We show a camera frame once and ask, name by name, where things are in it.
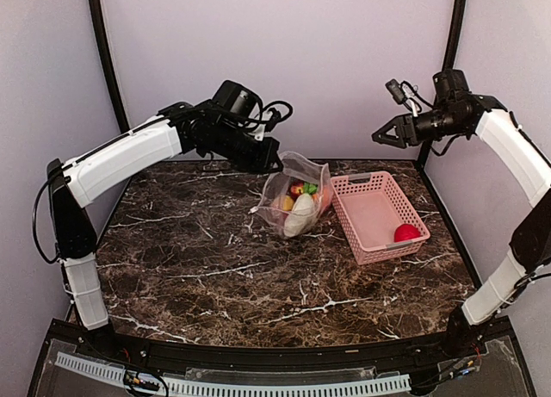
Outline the red tomato toy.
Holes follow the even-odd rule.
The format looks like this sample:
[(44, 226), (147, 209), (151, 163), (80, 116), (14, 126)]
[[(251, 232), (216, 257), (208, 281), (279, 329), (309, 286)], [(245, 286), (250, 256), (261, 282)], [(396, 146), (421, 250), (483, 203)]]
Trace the red tomato toy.
[(421, 232), (417, 227), (415, 227), (412, 224), (404, 223), (400, 226), (398, 226), (393, 235), (393, 241), (395, 243), (412, 240), (419, 238), (421, 236)]

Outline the small green radish leaf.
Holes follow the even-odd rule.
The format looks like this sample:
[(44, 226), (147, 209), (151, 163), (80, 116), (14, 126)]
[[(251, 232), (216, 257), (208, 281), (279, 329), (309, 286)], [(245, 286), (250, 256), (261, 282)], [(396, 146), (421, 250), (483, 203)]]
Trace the small green radish leaf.
[(303, 193), (309, 195), (315, 195), (318, 192), (318, 185), (315, 183), (303, 183)]

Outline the yellow peach toy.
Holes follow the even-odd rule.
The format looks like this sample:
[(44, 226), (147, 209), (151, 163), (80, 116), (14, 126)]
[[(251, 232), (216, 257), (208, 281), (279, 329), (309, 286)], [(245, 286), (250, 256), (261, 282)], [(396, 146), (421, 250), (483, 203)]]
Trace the yellow peach toy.
[(279, 208), (284, 212), (290, 212), (294, 207), (294, 199), (290, 195), (280, 197)]

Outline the clear zip top bag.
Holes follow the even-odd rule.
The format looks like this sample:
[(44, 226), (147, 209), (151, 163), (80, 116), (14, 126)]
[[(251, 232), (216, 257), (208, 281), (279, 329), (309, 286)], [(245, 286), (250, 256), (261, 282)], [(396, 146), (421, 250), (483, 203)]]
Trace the clear zip top bag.
[(309, 232), (331, 205), (333, 187), (327, 163), (315, 163), (298, 152), (280, 156), (283, 169), (272, 173), (260, 202), (250, 212), (259, 215), (280, 237)]

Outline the wrinkled white radish toy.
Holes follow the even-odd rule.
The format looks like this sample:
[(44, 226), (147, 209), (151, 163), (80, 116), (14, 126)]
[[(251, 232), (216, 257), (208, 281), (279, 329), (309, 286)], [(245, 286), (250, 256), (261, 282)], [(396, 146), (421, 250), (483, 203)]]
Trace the wrinkled white radish toy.
[(285, 219), (283, 234), (286, 238), (293, 238), (301, 234), (308, 226), (315, 214), (315, 203), (309, 194), (300, 195)]

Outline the orange fruit toy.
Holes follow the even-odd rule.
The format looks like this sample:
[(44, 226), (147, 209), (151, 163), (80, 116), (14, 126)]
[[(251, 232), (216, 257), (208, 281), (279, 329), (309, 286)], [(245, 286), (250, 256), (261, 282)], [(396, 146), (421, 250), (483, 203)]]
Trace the orange fruit toy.
[(325, 186), (320, 192), (319, 192), (319, 201), (323, 205), (330, 205), (331, 199), (332, 199), (332, 186), (328, 185)]

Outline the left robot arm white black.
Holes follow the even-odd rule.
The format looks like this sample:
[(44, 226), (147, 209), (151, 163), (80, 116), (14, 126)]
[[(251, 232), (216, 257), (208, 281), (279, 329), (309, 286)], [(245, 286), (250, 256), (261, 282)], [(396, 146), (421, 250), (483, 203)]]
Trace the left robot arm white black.
[(270, 132), (293, 112), (287, 102), (264, 103), (242, 84), (226, 80), (210, 99), (176, 102), (81, 156), (48, 164), (40, 189), (48, 193), (55, 256), (46, 262), (60, 264), (67, 293), (90, 331), (87, 343), (100, 357), (118, 356), (121, 339), (105, 327), (109, 316), (96, 269), (97, 234), (86, 208), (142, 170), (192, 151), (219, 155), (251, 174), (279, 172), (280, 143)]

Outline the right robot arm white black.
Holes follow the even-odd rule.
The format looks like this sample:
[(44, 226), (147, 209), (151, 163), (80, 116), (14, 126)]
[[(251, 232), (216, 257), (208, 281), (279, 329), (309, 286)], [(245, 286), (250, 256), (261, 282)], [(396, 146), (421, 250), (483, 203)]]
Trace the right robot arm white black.
[(458, 357), (500, 311), (542, 278), (542, 269), (550, 264), (550, 160), (498, 98), (471, 91), (463, 71), (440, 71), (432, 83), (436, 96), (427, 102), (407, 81), (386, 82), (393, 100), (407, 111), (376, 130), (373, 141), (404, 149), (442, 139), (476, 138), (508, 171), (529, 205), (505, 258), (449, 315), (439, 349), (447, 357)]

